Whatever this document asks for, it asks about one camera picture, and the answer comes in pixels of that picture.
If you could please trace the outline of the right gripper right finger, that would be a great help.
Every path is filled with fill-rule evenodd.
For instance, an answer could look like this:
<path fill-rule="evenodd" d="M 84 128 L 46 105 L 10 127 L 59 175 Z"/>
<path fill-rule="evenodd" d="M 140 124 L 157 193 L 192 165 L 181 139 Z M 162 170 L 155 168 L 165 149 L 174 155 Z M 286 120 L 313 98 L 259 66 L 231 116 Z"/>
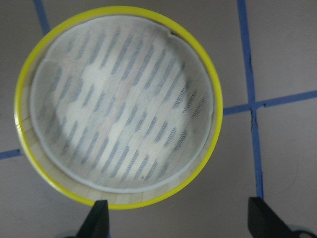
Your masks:
<path fill-rule="evenodd" d="M 299 238 L 260 198 L 248 199 L 248 230 L 253 238 Z"/>

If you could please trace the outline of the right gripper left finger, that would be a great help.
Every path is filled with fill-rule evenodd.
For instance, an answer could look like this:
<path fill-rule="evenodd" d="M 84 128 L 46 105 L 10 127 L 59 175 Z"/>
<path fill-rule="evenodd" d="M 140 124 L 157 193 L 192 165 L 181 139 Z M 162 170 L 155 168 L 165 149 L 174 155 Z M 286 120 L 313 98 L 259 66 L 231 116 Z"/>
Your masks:
<path fill-rule="evenodd" d="M 98 200 L 76 234 L 77 238 L 108 238 L 109 211 L 107 200 Z"/>

